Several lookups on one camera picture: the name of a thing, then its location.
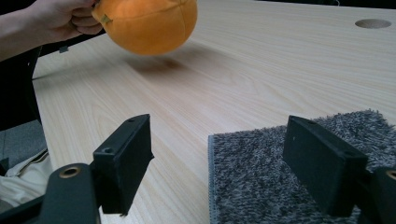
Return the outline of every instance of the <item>gray rug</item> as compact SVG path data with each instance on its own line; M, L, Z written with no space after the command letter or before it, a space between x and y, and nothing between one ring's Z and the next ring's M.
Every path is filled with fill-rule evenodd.
M313 120L366 154L367 170L396 167L396 131L380 113L366 110ZM211 224L357 223L356 207L351 217L319 212L282 160L285 133L286 125L209 136Z

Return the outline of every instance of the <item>human hand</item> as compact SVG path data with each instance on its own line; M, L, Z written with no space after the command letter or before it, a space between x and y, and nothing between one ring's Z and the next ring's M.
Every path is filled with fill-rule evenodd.
M42 44L64 41L81 34L95 35L102 25L92 17L95 0L36 0L26 8L31 28Z

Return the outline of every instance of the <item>table surface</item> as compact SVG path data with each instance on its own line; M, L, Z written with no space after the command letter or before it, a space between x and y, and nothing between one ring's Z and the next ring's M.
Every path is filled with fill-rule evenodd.
M35 92L54 168L90 163L126 119L151 115L155 159L127 217L208 223L207 137L378 110L396 124L396 13L199 0L191 38L138 56L101 35L38 60ZM392 22L382 29L363 19Z

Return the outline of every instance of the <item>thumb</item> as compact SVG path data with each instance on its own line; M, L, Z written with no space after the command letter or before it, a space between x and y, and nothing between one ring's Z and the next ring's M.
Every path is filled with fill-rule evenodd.
M79 7L91 7L95 0L60 0L59 6L66 10L73 10Z

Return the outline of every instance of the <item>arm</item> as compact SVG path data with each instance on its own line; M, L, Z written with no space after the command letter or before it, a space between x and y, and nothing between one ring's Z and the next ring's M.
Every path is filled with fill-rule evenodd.
M0 62L44 44L99 33L102 26L92 17L93 3L36 0L25 9L0 16Z

